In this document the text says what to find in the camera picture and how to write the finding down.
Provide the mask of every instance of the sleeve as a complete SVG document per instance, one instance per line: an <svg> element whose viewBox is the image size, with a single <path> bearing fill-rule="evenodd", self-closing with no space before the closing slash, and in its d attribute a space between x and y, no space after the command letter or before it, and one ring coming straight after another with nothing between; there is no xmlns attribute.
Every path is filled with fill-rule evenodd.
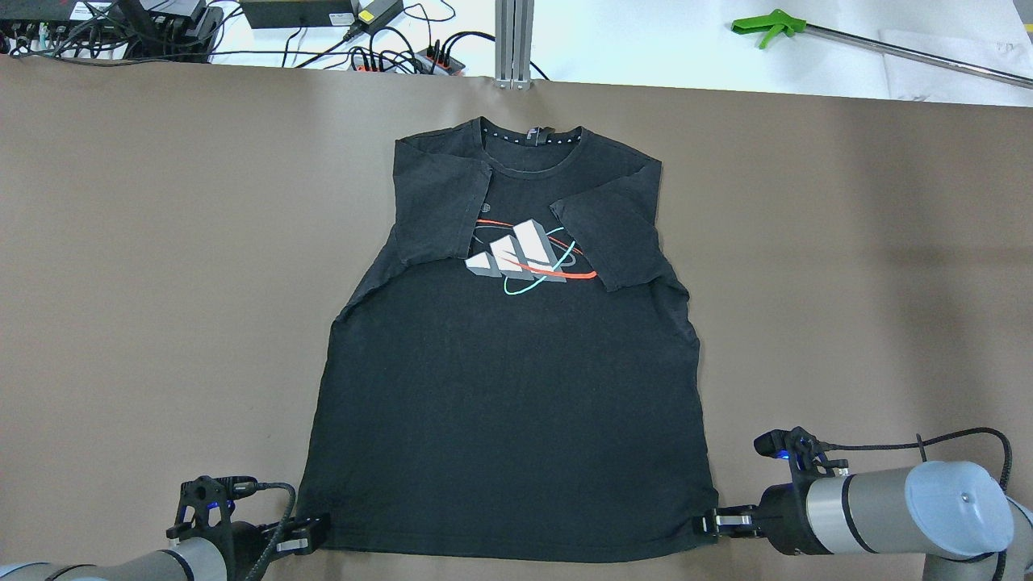
<svg viewBox="0 0 1033 581"><path fill-rule="evenodd" d="M491 170L477 159L395 142L395 231L403 265L465 258Z"/></svg>
<svg viewBox="0 0 1033 581"><path fill-rule="evenodd" d="M659 188L660 162L651 158L630 175L550 206L607 292L657 278L685 292L660 251L654 225Z"/></svg>

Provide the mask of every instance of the metal rod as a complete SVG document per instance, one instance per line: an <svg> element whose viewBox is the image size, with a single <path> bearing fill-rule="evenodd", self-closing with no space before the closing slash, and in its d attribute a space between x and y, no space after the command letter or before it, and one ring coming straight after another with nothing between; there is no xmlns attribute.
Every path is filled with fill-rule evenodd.
<svg viewBox="0 0 1033 581"><path fill-rule="evenodd" d="M512 87L513 0L495 0L495 82L502 89Z"/></svg>
<svg viewBox="0 0 1033 581"><path fill-rule="evenodd" d="M531 88L531 28L534 0L516 0L513 14L513 89Z"/></svg>
<svg viewBox="0 0 1033 581"><path fill-rule="evenodd" d="M898 47L897 44L890 44L888 42L873 40L871 38L865 38L864 36L856 36L847 32L841 32L839 30L833 30L831 28L825 28L823 26L817 26L810 23L807 24L806 28L804 28L804 32L809 32L815 36L821 36L822 38L839 40L841 42L846 42L847 44L853 44L854 47L868 49L869 51L877 51L879 53L885 53L887 55L893 55L895 57L911 59L913 61L924 62L926 64L939 66L941 68L946 68L949 70L967 72L968 74L974 74L976 77L990 79L992 81L1000 81L1001 83L1007 83L1008 85L1014 85L1015 87L1033 89L1033 79L1020 77L1018 74L1011 74L1010 72L1004 72L1003 70L997 70L994 68L988 68L985 66L979 66L967 62L956 61L953 59L948 59L946 57L931 55L929 53L922 53L921 51L915 51L913 49L907 49L905 47Z"/></svg>

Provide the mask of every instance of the wire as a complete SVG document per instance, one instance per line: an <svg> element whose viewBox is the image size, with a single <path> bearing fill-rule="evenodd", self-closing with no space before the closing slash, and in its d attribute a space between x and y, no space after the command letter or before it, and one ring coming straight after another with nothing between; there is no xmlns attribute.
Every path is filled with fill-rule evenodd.
<svg viewBox="0 0 1033 581"><path fill-rule="evenodd" d="M530 62L531 62L531 67L537 70L538 74L540 74L542 79L544 79L545 81L552 81L552 79L550 79L549 75L545 74L545 71L541 70L540 68L538 68L538 65L534 64L534 61Z"/></svg>
<svg viewBox="0 0 1033 581"><path fill-rule="evenodd" d="M430 48L430 45L434 43L434 34L431 32L431 19L430 19L430 17L427 16L427 9L424 8L422 4L420 4L420 3L417 2L417 3L415 3L415 4L412 5L413 8L415 8L416 6L419 7L419 11L420 12L424 12L424 18L422 19L420 19L418 17L413 17L413 16L409 14L409 12L405 12L405 13L407 16L410 16L413 19L416 19L417 21L418 20L422 20L422 21L427 22L427 47Z"/></svg>
<svg viewBox="0 0 1033 581"><path fill-rule="evenodd" d="M293 34L291 34L290 36L288 36L287 37L287 41L283 43L283 61L280 63L280 68L283 68L283 67L287 66L287 51L290 50L290 41L293 40L295 36L298 36L299 34L301 34L302 33L302 29L304 29L304 28L305 27L303 27L303 26L298 27L298 30L295 30Z"/></svg>
<svg viewBox="0 0 1033 581"><path fill-rule="evenodd" d="M402 38L402 40L405 42L406 49L409 50L409 54L412 55L413 58L415 58L416 53L415 53L415 51L412 50L412 44L409 43L409 39L406 38L404 34L402 34L401 32L399 32L398 29L395 28L395 27L393 27L393 26L385 26L385 27L381 28L380 30L378 30L378 31L376 31L376 32L374 32L373 34L370 35L370 52L371 53L373 52L373 39L377 37L377 34L380 34L380 32L384 31L384 30L389 30L389 31L394 32L395 34L399 35Z"/></svg>
<svg viewBox="0 0 1033 581"><path fill-rule="evenodd" d="M461 38L464 38L466 36L476 36L477 38L483 38L486 40L491 40L493 42L495 41L495 36L487 32L480 32L479 30L464 30L462 32L457 32L456 34L452 34L451 36L446 38L444 43L441 44L441 50L442 52L444 52L445 55L445 63L451 60L451 50L456 47L456 42L458 42ZM549 78L549 75L545 74L545 72L541 70L541 68L538 65L534 64L534 61L530 62L531 62L531 67L537 70L538 74L540 74L542 79L544 79L545 81L552 81Z"/></svg>
<svg viewBox="0 0 1033 581"><path fill-rule="evenodd" d="M213 0L212 3L214 4L216 2L236 2L236 1L237 0ZM226 23L228 23L229 21L231 21L231 20L233 20L236 18L240 18L242 16L244 16L244 9L241 8L240 6L238 6L236 9L233 9L232 12L229 12L228 17L222 19L222 22L219 23L219 26L216 27L216 28L220 28L222 30L219 31L219 38L216 39L216 41L215 41L214 44L212 44L212 49L209 51L209 55L211 55L215 51L218 51L219 47L222 45L222 41L226 39L226 26L225 26Z"/></svg>
<svg viewBox="0 0 1033 581"><path fill-rule="evenodd" d="M212 4L215 4L216 2L228 2L228 1L232 1L232 2L237 3L236 0L213 0ZM139 32L135 31L134 29L125 26L121 22L112 19L109 17L108 12L113 9L113 7L115 6L115 3L108 5L108 6L104 7L104 8L97 8L97 7L95 7L95 6L93 6L93 5L89 4L89 3L87 3L86 6L87 6L87 8L90 10L90 12L93 16L90 19L87 19L86 21L83 21L83 22L79 23L76 26L72 27L71 30L68 31L67 35L64 36L63 40L61 40L60 42L55 41L53 48L50 51L54 57L57 57L59 59L63 58L61 55L65 51L68 51L68 50L71 50L71 49L75 50L75 55L74 56L79 55L79 51L86 49L86 50L90 51L91 55L93 55L94 57L97 57L97 56L99 56L99 53L101 53L103 51L106 51L106 50L115 50L115 49L119 48L121 45L121 43L127 43L127 44L131 43L130 47L127 48L127 50L126 50L126 53L129 54L130 51L136 44L135 40L138 40L138 39L147 39L147 40L152 40L152 41L155 41L155 42L161 42L162 47L165 48L166 52L169 49L188 49L188 48L191 48L191 47L195 47L195 45L198 45L198 44L205 44L205 43L209 42L209 40L211 40L212 37L214 37L217 33L219 33L223 29L223 27L225 27L226 23L228 23L230 20L232 20L234 18L238 18L238 17L242 16L242 13L243 13L243 10L238 6L238 8L236 8L232 12L230 12L229 16L223 18L222 21L218 25L216 25L215 27L213 27L212 30L207 35L198 37L198 38L196 38L194 40L191 40L189 42L171 42L171 41L169 41L169 39L167 37L166 38L155 38L155 37L151 37L150 35L142 34ZM133 39L129 39L129 38L125 38L124 37L121 40L114 41L114 43L111 45L109 49L103 48L103 44L101 44L98 48L97 47L97 41L99 40L99 35L100 35L100 29L98 28L98 25L101 23L101 21L105 21L105 20L114 28L116 28L117 30L119 30L123 34L128 33L128 34L132 35L134 38ZM90 37L89 37L89 39L87 39L88 43L84 43L84 39L79 38L79 36L80 36L80 34L82 32L84 32L87 29L90 30ZM164 32L165 32L165 34L167 36L167 35L169 35L169 34L173 33L173 28L170 26L166 27L165 30L164 30ZM33 54L34 55L34 54L38 54L38 53L40 53L40 51L29 52L28 54ZM178 54L178 55L175 55L175 56L197 56L198 54L204 54L204 53L184 53L184 54ZM155 57L155 58L163 59L163 58L168 58L170 56L173 56L173 55L169 55L169 54L166 53L165 55L161 55L160 57Z"/></svg>
<svg viewBox="0 0 1033 581"><path fill-rule="evenodd" d="M405 16L407 16L407 17L409 17L411 19L416 19L417 21L426 21L428 23L432 23L432 22L448 22L448 21L452 20L453 18L456 18L456 8L453 8L451 4L449 4L448 2L445 2L445 0L439 0L439 2L441 2L442 4L444 4L445 6L447 6L449 10L451 10L451 14L450 16L448 16L446 18L443 18L443 19L428 18L428 16L427 16L427 9L424 8L424 4L420 3L420 2L416 2L415 4L412 4L411 6L406 6L402 11L405 12ZM424 18L419 18L419 17L417 17L415 14L410 14L409 13L409 8L415 8L416 6L419 6L420 10L422 10Z"/></svg>
<svg viewBox="0 0 1033 581"><path fill-rule="evenodd" d="M911 450L914 448L919 448L920 446L932 446L934 444L940 444L941 441L946 441L948 439L954 439L973 434L991 434L993 436L996 436L997 439L1001 440L1001 447L1004 449L1004 465L1001 467L1001 478L1000 480L998 480L998 482L1001 485L1001 490L1003 492L1007 492L1008 481L1011 479L1011 442L1008 441L1007 436L1005 436L1001 431L995 430L994 428L987 428L987 427L969 428L967 430L959 430L957 432L950 432L948 434L943 434L941 436L936 436L934 438L924 439L920 441L914 441L910 444L843 446L839 444L821 442L821 448L826 452L832 450L855 450L855 451Z"/></svg>
<svg viewBox="0 0 1033 581"><path fill-rule="evenodd" d="M315 53L312 51L288 51L289 54L296 55L316 55L318 57L326 56L341 56L347 55L348 53L333 53L323 51L321 53ZM282 55L283 51L219 51L209 53L209 57L219 57L223 55ZM15 59L23 59L26 57L43 57L51 60L66 62L69 64L77 64L83 66L98 66L98 67L115 67L115 66L131 66L134 64L142 64L147 62L173 62L169 59L173 57L186 57L186 56L197 56L197 53L174 53L171 55L162 55L161 57L145 57L138 59L128 59L121 62L90 62L87 60L75 60L73 58L59 57L53 55L49 51L32 51L23 55L13 56Z"/></svg>
<svg viewBox="0 0 1033 581"><path fill-rule="evenodd" d="M343 61L341 61L339 63L334 63L334 64L331 64L331 65L326 65L326 66L323 67L323 70L328 70L331 68L337 68L337 67L341 66L342 64L346 64L348 66L353 65L354 64L354 58L355 58L354 51L362 50L362 49L363 49L362 47L353 47L347 53L344 53L345 56L348 57L348 60L343 60Z"/></svg>
<svg viewBox="0 0 1033 581"><path fill-rule="evenodd" d="M257 581L265 574L265 569L269 568L269 562L273 558L273 551L276 550L276 546L283 540L283 529L287 526L287 521L290 520L290 513L294 512L298 492L294 491L293 486L285 482L263 482L258 485L259 490L268 490L270 488L286 490L290 498L287 500L286 510L283 511L283 517L280 518L280 522L276 524L276 528L273 530L273 537L270 538L265 549L262 550L258 560L251 567L251 571L248 572L248 576L244 578L244 581Z"/></svg>
<svg viewBox="0 0 1033 581"><path fill-rule="evenodd" d="M294 68L305 68L309 64L314 63L315 61L317 61L317 60L319 60L319 59L321 59L321 58L323 58L325 56L330 56L330 55L334 54L334 51L336 51L337 49L339 49L341 45L347 43L352 38L358 36L358 34L363 31L362 25L359 23L362 23L362 21L357 21L357 20L354 23L352 23L351 26L348 28L348 31L344 33L344 36L341 38L340 42L338 42L337 44L334 44L333 47L331 47L330 49L326 49L325 51L323 51L321 53L313 53L315 55L314 57L310 58L309 60L303 62L300 65L296 65Z"/></svg>
<svg viewBox="0 0 1033 581"><path fill-rule="evenodd" d="M413 57L406 57L403 53L399 53L397 51L380 51L380 54L381 55L396 55L397 56L397 58L394 58L394 59L388 58L387 61L390 62L390 66L384 68L380 72L387 72L388 70L390 70L393 68L396 68L396 67L399 70L402 70L402 71L404 71L404 72L406 72L408 74L419 74L420 71L422 70L418 66L419 61L417 61ZM405 66L403 66L405 64L411 65L411 68L406 68Z"/></svg>

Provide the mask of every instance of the power adapter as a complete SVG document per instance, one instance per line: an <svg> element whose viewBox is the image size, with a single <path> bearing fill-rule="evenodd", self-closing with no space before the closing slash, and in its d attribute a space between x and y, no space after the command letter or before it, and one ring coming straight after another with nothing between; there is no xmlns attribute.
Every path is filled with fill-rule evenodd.
<svg viewBox="0 0 1033 581"><path fill-rule="evenodd" d="M387 26L395 17L402 13L402 0L373 0L355 14L355 22L370 35Z"/></svg>

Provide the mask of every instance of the black cable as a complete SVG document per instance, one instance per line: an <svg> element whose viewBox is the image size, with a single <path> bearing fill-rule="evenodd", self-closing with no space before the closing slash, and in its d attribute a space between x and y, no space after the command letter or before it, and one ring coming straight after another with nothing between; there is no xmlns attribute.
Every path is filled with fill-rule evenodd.
<svg viewBox="0 0 1033 581"><path fill-rule="evenodd" d="M387 62L390 63L390 66L384 68L380 72L387 72L388 70L390 70L393 68L396 68L396 67L398 69L402 70L403 72L407 73L407 74L418 74L419 71L422 70L421 68L419 68L419 66L421 66L421 63L419 63L418 60L416 60L413 57L407 57L403 53L399 53L398 51L389 51L389 50L387 50L387 51L380 51L380 55L381 56L396 55L396 57L397 57L397 58L394 58L394 59L393 58L388 58ZM410 68L406 68L405 66L403 66L405 64L408 64L408 65L412 66L412 68L411 69Z"/></svg>
<svg viewBox="0 0 1033 581"><path fill-rule="evenodd" d="M995 430L994 428L978 427L969 428L967 430L959 430L957 432L950 432L948 434L943 434L941 436L936 436L930 439L924 439L919 442L910 444L884 444L884 445L873 445L873 446L843 446L839 444L828 444L820 442L821 449L825 452L832 450L854 450L854 451L873 451L873 450L911 450L918 448L919 446L932 446L934 444L940 444L941 441L946 441L948 439L954 439L972 434L990 434L996 436L997 439L1001 440L1001 447L1004 449L1004 465L1001 467L1001 478L998 483L1001 485L1001 490L1003 492L1008 491L1008 480L1011 479L1011 442L1008 441L1007 436L1005 436L1001 431Z"/></svg>
<svg viewBox="0 0 1033 581"><path fill-rule="evenodd" d="M456 47L456 42L458 42L461 38L464 38L466 36L476 36L477 38L483 38L486 40L491 40L492 42L495 41L495 36L487 32L480 32L479 30L464 30L462 32L457 32L456 34L452 34L451 36L446 38L444 43L441 45L441 50L445 55L444 62L446 64L449 61L451 61L451 51ZM537 70L538 74L540 74L542 79L544 79L545 81L551 81L549 75L545 74L545 72L541 70L541 68L538 65L534 64L534 61L530 62L531 62L531 67Z"/></svg>
<svg viewBox="0 0 1033 581"><path fill-rule="evenodd" d="M348 57L348 60L344 60L344 61L341 61L339 63L334 63L332 65L326 65L326 66L323 67L323 70L328 70L331 68L337 68L337 67L341 66L342 64L346 64L348 66L353 65L354 64L354 58L355 58L355 53L354 52L356 50L362 51L363 48L362 47L352 47L351 49L348 50L347 53L345 53L345 56Z"/></svg>
<svg viewBox="0 0 1033 581"><path fill-rule="evenodd" d="M294 68L305 68L309 64L314 63L315 61L317 61L317 60L319 60L319 59L321 59L321 58L323 58L325 56L330 56L330 55L334 54L335 50L337 50L341 45L345 44L346 42L348 42L352 38L358 36L363 32L362 22L363 21L358 21L358 20L356 20L355 22L353 22L351 24L351 26L348 28L348 31L344 33L344 37L341 38L340 42L338 42L337 44L334 44L333 47L331 47L330 49L326 49L325 51L323 51L321 53L314 53L315 54L314 57L312 57L311 59L303 62L300 65L296 65Z"/></svg>
<svg viewBox="0 0 1033 581"><path fill-rule="evenodd" d="M994 569L994 577L990 581L1001 581L1004 578L1004 568L1008 564L1008 550L1005 549L997 553L997 567Z"/></svg>
<svg viewBox="0 0 1033 581"><path fill-rule="evenodd" d="M424 21L424 22L427 23L427 45L430 47L431 44L434 43L434 33L431 32L431 19L430 19L430 17L427 16L427 8L424 8L422 4L420 4L419 2L416 2L411 7L415 8L416 6L419 6L419 11L424 12L424 18L422 19L417 18L417 17L413 17L412 14L409 14L409 12L405 12L405 13L406 13L406 16L408 16L410 18L413 18L413 19L416 19L417 21L421 20L421 21Z"/></svg>
<svg viewBox="0 0 1033 581"><path fill-rule="evenodd" d="M370 52L371 53L373 52L373 39L377 37L377 34L380 34L380 32L384 31L384 30L389 30L389 31L394 32L395 34L399 35L402 38L402 40L405 42L405 47L407 49L409 49L409 54L412 55L415 58L416 53L412 50L412 44L409 43L409 39L406 38L404 34L402 34L401 32L399 32L397 28L392 27L392 26L385 26L385 27L381 28L380 30L378 30L378 31L376 31L376 32L374 32L373 34L370 35Z"/></svg>
<svg viewBox="0 0 1033 581"><path fill-rule="evenodd" d="M298 27L298 30L293 34L287 37L287 41L283 43L283 62L280 63L280 68L287 66L287 51L290 50L290 41L294 39L295 36L302 33L304 26Z"/></svg>
<svg viewBox="0 0 1033 581"><path fill-rule="evenodd" d="M347 55L348 54L347 52L343 52L342 53L342 52L330 52L330 51L322 51L320 53L316 53L316 52L313 52L313 51L287 51L287 53L291 54L291 55L312 55L312 56L316 56L318 58L334 57L334 56L343 56L343 55ZM209 56L220 57L220 56L224 56L224 55L282 55L282 54L283 54L283 51L219 51L219 52L210 53ZM140 59L128 59L128 60L124 60L124 61L121 61L121 62L89 62L89 61L82 60L82 59L74 60L74 59L70 59L70 58L66 58L66 57L58 57L58 56L55 56L55 55L51 54L49 51L46 51L46 52L43 52L43 51L32 51L32 52L29 52L29 53L26 53L26 54L23 54L23 55L18 55L18 56L15 56L13 58L15 58L15 59L23 59L23 58L26 58L26 57L43 57L43 58L46 58L46 59L51 59L51 60L55 60L55 61L61 61L61 62L66 62L66 63L69 63L69 64L79 64L79 65L84 65L84 66L109 67L109 66L131 66L131 65L134 65L134 64L142 64L142 63L147 63L147 62L173 62L173 61L169 60L170 58L173 58L173 57L185 57L185 56L197 56L197 54L196 53L174 53L171 55L163 55L162 57L146 57L146 58L140 58Z"/></svg>
<svg viewBox="0 0 1033 581"><path fill-rule="evenodd" d="M417 21L427 21L429 23L431 23L431 22L448 22L448 21L452 20L453 18L456 18L456 8L453 8L452 5L449 4L448 2L445 2L445 0L439 0L439 1L442 4L444 4L445 6L448 6L448 9L451 10L451 16L449 16L447 18L443 18L443 19L428 18L428 16L427 16L427 9L424 8L424 5L421 3L419 3L419 2L416 2L415 4L412 4L411 6L406 6L405 8L402 9L402 11L405 12L405 16L407 16L407 17L409 17L411 19L416 19ZM424 18L419 18L417 16L409 13L409 8L415 8L416 6L419 6L420 10L422 10Z"/></svg>
<svg viewBox="0 0 1033 581"><path fill-rule="evenodd" d="M216 2L236 2L236 1L237 0L213 0L212 3L214 4ZM244 9L241 8L240 6L238 6L236 9L233 9L233 11L229 12L228 17L223 18L222 22L219 23L218 26L216 26L216 28L219 28L219 29L222 29L222 30L219 32L219 38L217 38L216 41L215 41L215 43L212 44L212 48L209 49L209 51L208 51L209 55L211 55L215 51L218 51L219 47L222 45L222 41L226 39L226 27L225 27L226 23L228 23L229 21L231 21L231 20L233 20L236 18L240 18L242 16L244 16Z"/></svg>
<svg viewBox="0 0 1033 581"><path fill-rule="evenodd" d="M549 75L545 74L545 71L541 70L540 68L538 68L538 65L534 64L534 61L530 62L531 62L531 68L537 70L538 74L540 74L542 79L544 79L545 81L552 81L552 79L550 79Z"/></svg>
<svg viewBox="0 0 1033 581"><path fill-rule="evenodd" d="M270 488L286 490L290 498L287 500L286 510L283 511L283 517L280 518L280 522L276 524L276 528L273 530L273 537L270 538L265 549L262 550L258 560L251 567L251 571L248 572L248 576L244 578L244 581L257 581L261 579L262 575L265 575L265 569L269 568L269 562L273 558L273 551L276 550L276 546L283 540L283 529L287 526L287 521L290 520L290 513L294 512L294 501L298 500L298 493L294 491L293 486L285 482L263 482L258 485L259 490L268 490Z"/></svg>

